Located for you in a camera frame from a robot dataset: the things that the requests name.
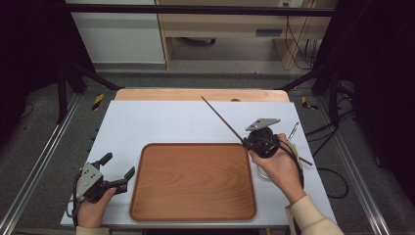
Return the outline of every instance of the wire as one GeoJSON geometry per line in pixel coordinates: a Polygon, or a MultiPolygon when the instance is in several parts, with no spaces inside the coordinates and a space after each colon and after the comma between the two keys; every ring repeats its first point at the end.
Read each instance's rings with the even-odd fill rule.
{"type": "Polygon", "coordinates": [[[338,172],[336,172],[336,171],[334,171],[334,170],[332,170],[332,169],[329,169],[329,168],[324,168],[324,167],[318,167],[317,168],[317,170],[324,170],[324,171],[329,171],[329,172],[332,172],[332,173],[334,173],[334,174],[336,174],[342,181],[343,181],[343,183],[345,184],[345,192],[342,194],[342,195],[340,195],[340,196],[333,196],[333,195],[329,195],[329,194],[327,194],[327,196],[329,197],[329,198],[332,198],[332,199],[343,199],[343,198],[345,198],[346,196],[347,196],[347,194],[348,194],[348,183],[347,183],[347,181],[345,180],[345,178],[344,177],[342,177],[342,175],[341,174],[339,174],[338,172]]]}
{"type": "Polygon", "coordinates": [[[31,114],[31,112],[33,112],[33,109],[34,109],[33,105],[31,103],[28,103],[28,102],[26,102],[26,104],[27,105],[30,105],[31,106],[31,109],[30,109],[30,111],[27,114],[21,116],[20,119],[26,118],[27,116],[29,116],[31,114]]]}
{"type": "Polygon", "coordinates": [[[325,134],[324,136],[319,137],[319,138],[317,138],[317,139],[308,140],[307,142],[308,142],[308,143],[311,143],[311,142],[314,142],[314,141],[317,141],[317,140],[324,139],[324,138],[326,138],[327,136],[329,136],[331,133],[332,133],[332,132],[330,132],[330,133],[328,133],[328,134],[325,134]]]}
{"type": "MultiPolygon", "coordinates": [[[[346,118],[348,118],[348,115],[351,114],[352,112],[354,112],[354,109],[351,109],[351,110],[345,112],[344,114],[339,115],[339,121],[344,121],[346,118]]],[[[316,134],[318,132],[321,132],[321,131],[327,129],[328,127],[330,127],[332,125],[333,125],[333,123],[330,122],[326,125],[323,125],[323,126],[317,128],[317,129],[315,129],[315,130],[307,132],[307,133],[305,133],[305,137],[308,137],[308,136],[311,136],[311,135],[316,134]]]]}
{"type": "Polygon", "coordinates": [[[283,144],[287,145],[287,147],[288,147],[288,149],[290,149],[290,151],[289,151],[288,149],[286,149],[286,148],[282,147],[281,145],[278,145],[277,143],[274,143],[274,142],[269,141],[269,140],[264,139],[264,138],[259,138],[259,137],[251,137],[251,139],[253,139],[253,140],[259,140],[259,141],[261,141],[261,142],[264,142],[264,143],[267,143],[267,144],[269,144],[269,145],[272,145],[272,146],[275,146],[275,147],[277,147],[277,148],[280,148],[280,149],[282,149],[284,152],[286,152],[286,153],[290,156],[290,158],[294,161],[294,163],[296,164],[296,166],[297,166],[297,170],[299,171],[300,184],[301,184],[301,187],[302,187],[302,188],[304,188],[304,175],[303,175],[303,173],[302,173],[302,167],[301,167],[301,165],[300,165],[300,163],[299,163],[298,158],[294,155],[294,151],[291,149],[291,147],[290,147],[290,145],[289,145],[289,144],[287,144],[287,143],[285,143],[285,142],[283,142],[283,141],[281,141],[281,140],[279,141],[280,143],[283,143],[283,144]]]}
{"type": "Polygon", "coordinates": [[[76,188],[77,188],[77,182],[78,182],[81,174],[82,174],[82,170],[79,171],[79,173],[76,175],[76,177],[75,177],[75,179],[73,181],[73,186],[72,186],[72,200],[71,199],[67,199],[67,201],[65,202],[65,204],[67,206],[67,216],[70,217],[70,218],[72,218],[73,225],[75,227],[77,226],[77,213],[79,211],[79,207],[80,207],[80,204],[81,204],[81,201],[79,201],[76,198],[76,188]],[[69,203],[72,203],[72,205],[73,205],[73,209],[72,209],[71,214],[68,211],[69,203]]]}
{"type": "Polygon", "coordinates": [[[315,58],[316,58],[315,53],[316,53],[316,49],[317,49],[317,39],[312,40],[312,46],[310,46],[311,47],[311,55],[310,56],[308,56],[308,43],[310,43],[309,41],[310,41],[310,39],[307,39],[305,41],[304,55],[305,55],[307,63],[310,65],[310,69],[312,70],[314,62],[315,62],[315,58]]]}
{"type": "MultiPolygon", "coordinates": [[[[304,31],[304,28],[305,28],[305,21],[304,21],[304,23],[302,24],[302,28],[301,28],[301,31],[300,31],[300,35],[302,34],[302,32],[304,31]]],[[[291,57],[293,58],[293,61],[294,61],[294,63],[296,64],[296,66],[297,66],[297,68],[299,68],[299,69],[301,69],[301,70],[306,70],[306,71],[308,71],[308,70],[311,70],[312,69],[312,64],[304,57],[304,55],[302,54],[302,52],[301,52],[301,50],[300,50],[300,46],[299,46],[299,43],[296,41],[296,38],[294,37],[294,34],[293,34],[293,32],[291,31],[291,27],[290,27],[290,18],[289,18],[289,16],[287,16],[287,24],[286,24],[286,30],[285,30],[285,38],[284,38],[284,41],[285,41],[285,44],[286,44],[286,47],[287,47],[287,50],[290,52],[290,55],[291,55],[291,57]],[[298,64],[297,64],[297,61],[296,61],[296,58],[294,57],[294,55],[293,55],[293,53],[291,52],[291,50],[290,50],[290,47],[289,47],[289,45],[288,45],[288,42],[287,42],[287,31],[290,31],[290,34],[292,35],[292,37],[293,37],[293,39],[294,39],[294,41],[296,42],[296,48],[294,49],[294,50],[296,50],[296,49],[299,49],[299,53],[300,53],[300,56],[302,57],[302,59],[305,61],[305,63],[306,64],[308,64],[309,66],[310,66],[310,69],[306,69],[306,68],[301,68],[298,64]]]]}
{"type": "Polygon", "coordinates": [[[297,68],[299,68],[300,70],[305,70],[305,71],[308,71],[308,69],[301,68],[301,67],[299,66],[299,64],[297,64],[296,58],[294,57],[293,53],[292,53],[292,52],[291,52],[291,50],[290,50],[290,46],[288,45],[288,42],[287,42],[287,31],[288,31],[289,26],[290,26],[290,22],[289,22],[289,18],[288,18],[288,16],[287,16],[287,24],[286,24],[285,38],[284,38],[285,44],[286,44],[286,46],[287,46],[287,50],[288,50],[288,52],[290,52],[290,55],[291,55],[291,57],[293,58],[294,64],[296,64],[297,68]]]}
{"type": "Polygon", "coordinates": [[[317,153],[327,144],[327,142],[329,142],[329,140],[335,135],[335,133],[336,133],[336,131],[338,130],[339,128],[338,127],[336,127],[331,133],[330,133],[330,135],[329,135],[329,137],[326,139],[326,140],[324,140],[324,142],[320,145],[320,147],[318,147],[318,149],[314,152],[314,154],[312,154],[312,157],[313,158],[315,158],[315,156],[317,155],[317,153]]]}

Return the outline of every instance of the beige sleeve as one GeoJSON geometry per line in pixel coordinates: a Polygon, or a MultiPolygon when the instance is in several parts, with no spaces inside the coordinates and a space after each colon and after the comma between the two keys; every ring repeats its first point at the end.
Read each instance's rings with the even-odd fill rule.
{"type": "Polygon", "coordinates": [[[290,209],[294,219],[301,230],[301,235],[338,235],[344,234],[340,227],[328,217],[325,217],[311,198],[305,196],[294,203],[290,209]]]}
{"type": "Polygon", "coordinates": [[[84,228],[76,227],[76,235],[108,235],[109,228],[84,228]]]}

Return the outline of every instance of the white wall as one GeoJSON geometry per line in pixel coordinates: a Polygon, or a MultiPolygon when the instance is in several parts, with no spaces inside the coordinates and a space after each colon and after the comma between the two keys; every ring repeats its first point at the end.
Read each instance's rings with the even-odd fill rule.
{"type": "MultiPolygon", "coordinates": [[[[154,0],[67,0],[81,4],[154,5],[154,0]]],[[[72,13],[93,63],[164,64],[156,14],[72,13]]]]}

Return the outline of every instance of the white table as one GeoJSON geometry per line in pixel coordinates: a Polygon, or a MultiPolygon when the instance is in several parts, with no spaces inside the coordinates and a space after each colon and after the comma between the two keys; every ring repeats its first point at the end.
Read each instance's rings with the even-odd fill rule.
{"type": "MultiPolygon", "coordinates": [[[[289,135],[299,121],[293,103],[210,101],[216,110],[243,137],[245,128],[258,118],[279,118],[271,125],[274,133],[289,135]]],[[[138,168],[141,150],[150,143],[238,143],[239,139],[202,101],[112,101],[87,162],[100,160],[108,152],[114,157],[101,167],[106,180],[122,178],[132,167],[138,168]]],[[[302,127],[294,135],[300,156],[314,164],[302,127]]],[[[315,164],[302,164],[305,192],[326,216],[336,221],[315,164]]],[[[151,222],[134,221],[129,206],[135,175],[128,192],[116,195],[109,203],[103,225],[123,228],[246,228],[287,225],[284,207],[288,204],[281,191],[259,175],[251,163],[256,198],[256,216],[249,221],[151,222]]],[[[65,214],[62,225],[72,225],[65,214]]]]}

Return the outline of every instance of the hand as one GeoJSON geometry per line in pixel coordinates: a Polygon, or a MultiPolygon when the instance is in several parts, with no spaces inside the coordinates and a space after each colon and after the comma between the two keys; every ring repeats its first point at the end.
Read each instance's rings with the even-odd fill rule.
{"type": "Polygon", "coordinates": [[[114,196],[116,188],[111,188],[103,195],[98,203],[90,203],[84,200],[77,213],[78,226],[85,228],[99,228],[103,221],[103,216],[107,204],[114,196]]]}
{"type": "MultiPolygon", "coordinates": [[[[284,133],[278,134],[281,142],[287,143],[284,133]]],[[[305,196],[300,184],[299,171],[293,159],[281,148],[268,159],[263,159],[254,151],[250,155],[255,164],[259,165],[269,176],[271,181],[284,193],[290,204],[295,203],[305,196]]]]}

